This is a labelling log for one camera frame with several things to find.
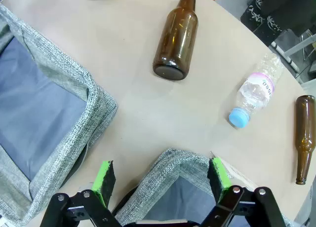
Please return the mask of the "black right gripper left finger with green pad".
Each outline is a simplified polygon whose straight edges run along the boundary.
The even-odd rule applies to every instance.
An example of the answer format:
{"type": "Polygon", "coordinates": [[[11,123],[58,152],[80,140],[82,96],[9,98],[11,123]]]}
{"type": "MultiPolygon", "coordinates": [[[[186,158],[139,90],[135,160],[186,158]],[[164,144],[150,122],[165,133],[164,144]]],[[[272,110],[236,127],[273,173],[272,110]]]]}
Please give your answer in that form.
{"type": "Polygon", "coordinates": [[[121,224],[108,209],[116,182],[113,162],[104,161],[91,189],[70,197],[65,193],[52,196],[41,227],[77,227],[90,220],[95,227],[119,227],[121,224]]]}

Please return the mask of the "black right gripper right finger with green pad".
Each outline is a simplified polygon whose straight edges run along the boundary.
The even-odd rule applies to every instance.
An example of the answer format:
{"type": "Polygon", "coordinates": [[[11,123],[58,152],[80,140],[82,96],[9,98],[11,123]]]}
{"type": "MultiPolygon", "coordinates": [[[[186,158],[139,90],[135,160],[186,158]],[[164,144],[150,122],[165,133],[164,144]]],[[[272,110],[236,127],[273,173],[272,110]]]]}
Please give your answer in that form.
{"type": "Polygon", "coordinates": [[[249,191],[232,185],[222,161],[209,160],[207,177],[216,202],[202,227],[227,227],[235,216],[243,216],[251,227],[284,227],[285,221],[272,191],[258,187],[249,191]]]}

